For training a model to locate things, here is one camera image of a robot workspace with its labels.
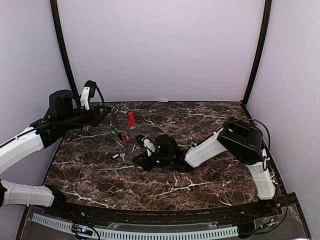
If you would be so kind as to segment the black white key tag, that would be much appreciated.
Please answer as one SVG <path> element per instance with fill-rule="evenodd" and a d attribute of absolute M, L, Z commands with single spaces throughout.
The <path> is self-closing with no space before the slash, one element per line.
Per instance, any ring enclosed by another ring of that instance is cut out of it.
<path fill-rule="evenodd" d="M 120 155 L 117 153 L 117 154 L 113 155 L 111 158 L 112 158 L 113 160 L 115 160 L 115 159 L 117 159 L 119 156 L 120 156 Z"/>

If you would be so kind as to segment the silver key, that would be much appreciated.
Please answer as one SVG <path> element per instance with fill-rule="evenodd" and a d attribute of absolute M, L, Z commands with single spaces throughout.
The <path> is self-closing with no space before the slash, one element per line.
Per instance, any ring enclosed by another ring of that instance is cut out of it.
<path fill-rule="evenodd" d="M 122 161 L 125 162 L 126 154 L 124 152 L 121 152 L 119 156 L 121 157 Z"/>

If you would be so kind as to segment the large keyring with red grip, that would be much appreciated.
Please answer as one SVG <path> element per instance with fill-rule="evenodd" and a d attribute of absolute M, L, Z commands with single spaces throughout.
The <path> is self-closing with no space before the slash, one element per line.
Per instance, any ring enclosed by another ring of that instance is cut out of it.
<path fill-rule="evenodd" d="M 115 105 L 111 110 L 110 126 L 111 132 L 118 132 L 118 134 L 114 136 L 118 137 L 120 141 L 124 142 L 122 136 L 128 135 L 130 137 L 129 130 L 135 126 L 134 113 L 128 109 L 123 110 L 119 104 Z"/>

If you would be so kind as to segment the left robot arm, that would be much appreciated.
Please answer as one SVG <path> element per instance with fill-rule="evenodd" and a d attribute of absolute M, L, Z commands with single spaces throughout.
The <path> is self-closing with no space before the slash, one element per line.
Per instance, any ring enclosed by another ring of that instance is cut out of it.
<path fill-rule="evenodd" d="M 70 90 L 59 90 L 49 96 L 49 108 L 43 118 L 31 123 L 21 133 L 0 146 L 0 172 L 4 173 L 26 157 L 44 150 L 67 132 L 86 126 L 98 126 L 111 111 L 105 103 L 91 105 L 90 100 L 102 93 L 89 81 L 79 97 Z M 27 185 L 0 181 L 0 205 L 42 206 L 51 208 L 60 218 L 71 213 L 66 196 L 54 185 Z"/>

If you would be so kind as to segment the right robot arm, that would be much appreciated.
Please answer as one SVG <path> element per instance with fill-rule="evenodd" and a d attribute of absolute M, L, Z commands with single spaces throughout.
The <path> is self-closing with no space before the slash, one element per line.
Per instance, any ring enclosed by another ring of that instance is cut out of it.
<path fill-rule="evenodd" d="M 251 173 L 260 200 L 255 213 L 266 217 L 275 208 L 276 181 L 268 167 L 269 147 L 263 142 L 263 132 L 248 123 L 248 119 L 229 117 L 213 134 L 187 150 L 182 150 L 174 137 L 162 134 L 155 140 L 139 134 L 136 141 L 144 152 L 132 161 L 145 172 L 154 167 L 188 173 L 209 159 L 231 153 Z"/>

